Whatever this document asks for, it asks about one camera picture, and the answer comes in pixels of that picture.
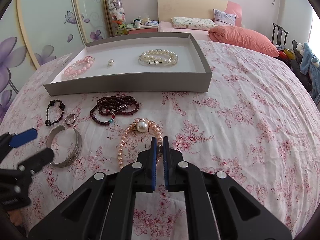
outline white pearl bracelet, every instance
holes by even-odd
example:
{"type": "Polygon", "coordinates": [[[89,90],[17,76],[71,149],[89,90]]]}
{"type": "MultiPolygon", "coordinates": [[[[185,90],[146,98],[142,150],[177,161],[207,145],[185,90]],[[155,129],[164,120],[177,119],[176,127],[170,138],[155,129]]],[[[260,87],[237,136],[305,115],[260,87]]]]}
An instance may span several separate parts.
{"type": "Polygon", "coordinates": [[[164,49],[152,49],[143,52],[139,56],[139,61],[145,64],[154,65],[175,65],[178,62],[178,55],[164,49]],[[160,55],[169,56],[169,59],[159,57],[160,55]]]}
{"type": "MultiPolygon", "coordinates": [[[[123,168],[123,158],[122,158],[123,146],[125,143],[125,139],[128,136],[128,133],[130,131],[138,131],[143,133],[143,132],[147,132],[148,130],[156,136],[157,146],[160,147],[162,145],[162,136],[161,136],[162,132],[160,131],[160,128],[158,127],[157,124],[155,124],[153,121],[144,120],[144,119],[136,120],[132,124],[129,124],[129,126],[126,129],[124,129],[124,132],[121,136],[121,140],[117,146],[118,165],[120,166],[120,169],[123,168]]],[[[160,157],[161,157],[161,153],[160,151],[157,151],[157,162],[159,161],[160,157]]]]}

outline pillow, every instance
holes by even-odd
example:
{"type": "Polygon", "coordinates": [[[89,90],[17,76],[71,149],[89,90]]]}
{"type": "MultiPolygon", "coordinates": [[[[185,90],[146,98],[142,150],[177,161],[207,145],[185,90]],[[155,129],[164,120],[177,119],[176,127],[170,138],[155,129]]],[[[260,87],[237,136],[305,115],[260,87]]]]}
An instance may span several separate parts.
{"type": "Polygon", "coordinates": [[[217,25],[210,19],[174,17],[172,18],[173,28],[175,29],[193,29],[208,31],[217,25]]]}
{"type": "Polygon", "coordinates": [[[235,26],[237,16],[214,9],[214,22],[219,26],[235,26]]]}
{"type": "Polygon", "coordinates": [[[271,57],[278,57],[279,52],[272,42],[261,33],[236,26],[217,26],[210,29],[212,41],[236,45],[251,49],[271,57]]]}

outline silver screw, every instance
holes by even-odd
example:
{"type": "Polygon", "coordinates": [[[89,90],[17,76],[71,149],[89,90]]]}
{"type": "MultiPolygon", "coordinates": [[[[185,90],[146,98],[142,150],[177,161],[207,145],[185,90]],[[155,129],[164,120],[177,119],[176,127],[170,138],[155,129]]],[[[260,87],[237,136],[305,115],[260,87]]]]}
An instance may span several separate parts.
{"type": "Polygon", "coordinates": [[[184,162],[184,161],[183,162],[179,162],[178,165],[179,165],[180,168],[186,168],[186,167],[189,166],[189,164],[187,162],[184,162]]]}
{"type": "Polygon", "coordinates": [[[218,171],[217,177],[220,179],[225,179],[227,177],[227,174],[224,171],[218,171]]]}
{"type": "Polygon", "coordinates": [[[102,172],[97,172],[94,176],[93,176],[96,180],[100,180],[103,179],[104,174],[102,172]]]}
{"type": "Polygon", "coordinates": [[[13,189],[14,189],[14,191],[16,193],[20,193],[21,192],[21,188],[19,186],[17,186],[17,185],[15,185],[13,189]]]}
{"type": "Polygon", "coordinates": [[[140,169],[142,167],[142,163],[140,163],[140,162],[132,163],[132,167],[134,169],[140,169]]]}

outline triangular cutout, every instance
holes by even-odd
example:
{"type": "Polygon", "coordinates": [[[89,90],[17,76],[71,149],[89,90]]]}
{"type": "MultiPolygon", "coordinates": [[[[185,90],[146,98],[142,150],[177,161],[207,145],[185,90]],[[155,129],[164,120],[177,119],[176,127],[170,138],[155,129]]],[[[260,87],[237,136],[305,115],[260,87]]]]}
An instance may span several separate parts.
{"type": "Polygon", "coordinates": [[[62,211],[61,215],[73,222],[78,222],[80,220],[84,206],[88,201],[90,193],[90,188],[85,190],[64,211],[62,211]]]}
{"type": "Polygon", "coordinates": [[[229,189],[233,200],[236,203],[238,212],[243,221],[260,215],[260,210],[242,195],[235,187],[229,189]]]}

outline ring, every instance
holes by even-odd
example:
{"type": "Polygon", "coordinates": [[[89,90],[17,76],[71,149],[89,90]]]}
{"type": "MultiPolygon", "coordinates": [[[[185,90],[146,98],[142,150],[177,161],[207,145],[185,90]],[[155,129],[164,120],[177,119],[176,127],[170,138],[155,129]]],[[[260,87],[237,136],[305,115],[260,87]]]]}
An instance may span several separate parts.
{"type": "Polygon", "coordinates": [[[76,122],[76,115],[75,114],[69,114],[66,119],[65,119],[65,123],[67,126],[71,126],[76,122]]]}
{"type": "Polygon", "coordinates": [[[93,57],[91,57],[91,56],[86,56],[86,57],[84,58],[84,61],[87,62],[87,63],[89,63],[89,60],[93,60],[93,57]]]}
{"type": "MultiPolygon", "coordinates": [[[[51,133],[48,136],[47,139],[47,143],[46,143],[46,147],[47,148],[51,148],[51,144],[52,144],[52,140],[53,138],[61,131],[65,130],[65,127],[63,125],[59,125],[56,128],[54,128],[51,133]]],[[[78,132],[78,130],[76,130],[75,128],[73,128],[73,130],[76,133],[76,145],[72,151],[72,153],[70,154],[70,156],[63,162],[61,163],[53,163],[50,162],[50,164],[54,167],[57,168],[64,168],[67,166],[70,166],[79,156],[80,152],[81,152],[81,148],[82,148],[82,138],[80,133],[78,132]]]]}

